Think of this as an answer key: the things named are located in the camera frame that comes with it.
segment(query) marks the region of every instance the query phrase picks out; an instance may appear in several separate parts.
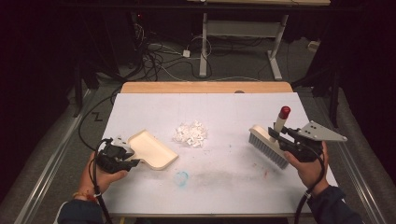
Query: whiteboard surface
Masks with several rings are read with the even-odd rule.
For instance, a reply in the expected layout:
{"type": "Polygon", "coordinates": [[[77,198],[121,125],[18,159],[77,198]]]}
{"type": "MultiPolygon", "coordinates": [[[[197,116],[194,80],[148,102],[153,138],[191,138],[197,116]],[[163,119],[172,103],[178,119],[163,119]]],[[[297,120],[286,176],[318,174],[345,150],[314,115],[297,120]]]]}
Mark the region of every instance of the whiteboard surface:
{"type": "MultiPolygon", "coordinates": [[[[289,165],[279,169],[248,142],[249,128],[272,126],[280,108],[285,124],[308,122],[297,93],[120,93],[104,138],[149,131],[178,154],[162,171],[140,162],[103,197],[113,216],[292,216],[306,187],[289,165]],[[172,137],[181,123],[208,129],[203,147],[172,137]]],[[[327,174],[337,186],[332,170],[327,174]]],[[[303,213],[310,213],[307,205],[303,213]]]]}

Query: hand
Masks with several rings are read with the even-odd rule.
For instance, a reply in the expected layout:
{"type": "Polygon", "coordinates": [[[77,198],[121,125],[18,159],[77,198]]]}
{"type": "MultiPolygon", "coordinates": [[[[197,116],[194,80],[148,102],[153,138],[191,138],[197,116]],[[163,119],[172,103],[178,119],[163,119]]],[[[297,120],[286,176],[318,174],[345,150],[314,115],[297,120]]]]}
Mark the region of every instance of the hand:
{"type": "MultiPolygon", "coordinates": [[[[78,192],[85,193],[87,195],[94,195],[95,193],[93,188],[93,183],[90,179],[90,174],[89,174],[90,166],[91,166],[91,174],[93,174],[93,168],[92,168],[93,165],[91,163],[93,157],[94,157],[94,152],[91,154],[90,159],[88,160],[87,165],[85,166],[85,169],[82,172],[78,187],[78,192]]],[[[108,189],[108,187],[110,187],[111,183],[123,179],[127,175],[128,172],[125,170],[118,171],[115,174],[109,174],[102,171],[99,166],[96,166],[96,182],[97,185],[99,186],[101,193],[104,193],[108,189]]],[[[75,199],[80,199],[84,201],[87,200],[86,197],[80,195],[76,196],[75,199]]]]}
{"type": "MultiPolygon", "coordinates": [[[[323,153],[320,157],[322,159],[324,158],[325,173],[323,178],[320,180],[320,182],[317,183],[317,185],[312,190],[312,196],[314,197],[318,196],[323,190],[329,187],[329,183],[326,180],[327,167],[329,164],[329,155],[327,154],[326,143],[322,142],[322,145],[323,145],[323,153]]],[[[321,166],[318,160],[315,160],[313,162],[299,162],[288,151],[285,151],[285,158],[292,166],[294,166],[297,169],[299,177],[301,178],[303,184],[307,188],[310,188],[315,184],[321,172],[321,166]]]]}

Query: beige dustpan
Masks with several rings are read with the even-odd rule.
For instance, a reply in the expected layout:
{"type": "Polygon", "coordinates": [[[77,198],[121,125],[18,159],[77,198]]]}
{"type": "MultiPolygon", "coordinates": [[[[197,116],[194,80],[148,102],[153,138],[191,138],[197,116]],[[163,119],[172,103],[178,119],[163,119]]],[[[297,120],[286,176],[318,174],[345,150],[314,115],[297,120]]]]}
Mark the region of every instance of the beige dustpan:
{"type": "Polygon", "coordinates": [[[134,134],[128,143],[134,151],[129,160],[142,160],[153,170],[162,170],[177,158],[174,151],[146,130],[134,134]]]}

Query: brush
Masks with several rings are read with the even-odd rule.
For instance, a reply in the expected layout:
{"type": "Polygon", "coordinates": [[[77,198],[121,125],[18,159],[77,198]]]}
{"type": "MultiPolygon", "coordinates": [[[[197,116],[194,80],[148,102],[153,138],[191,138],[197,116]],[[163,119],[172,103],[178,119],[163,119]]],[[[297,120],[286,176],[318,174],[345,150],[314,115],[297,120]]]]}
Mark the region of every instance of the brush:
{"type": "MultiPolygon", "coordinates": [[[[286,119],[290,113],[288,106],[283,106],[277,116],[274,130],[278,133],[285,125],[286,119]]],[[[259,125],[254,125],[249,129],[249,143],[264,153],[271,161],[273,161],[280,169],[285,169],[289,162],[285,159],[284,151],[280,149],[279,143],[275,138],[271,137],[267,131],[259,125]]]]}

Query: blue sleeve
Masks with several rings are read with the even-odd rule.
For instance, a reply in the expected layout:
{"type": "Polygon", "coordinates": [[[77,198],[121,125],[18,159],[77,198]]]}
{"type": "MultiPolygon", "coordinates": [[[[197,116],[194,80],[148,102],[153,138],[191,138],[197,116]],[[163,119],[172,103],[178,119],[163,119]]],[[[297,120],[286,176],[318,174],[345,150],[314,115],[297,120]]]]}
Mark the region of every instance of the blue sleeve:
{"type": "Polygon", "coordinates": [[[64,204],[57,221],[59,224],[104,223],[99,204],[76,199],[64,204]]]}
{"type": "Polygon", "coordinates": [[[308,205],[319,224],[361,224],[361,216],[347,206],[342,199],[346,195],[337,187],[329,186],[318,197],[310,198],[308,205]]]}

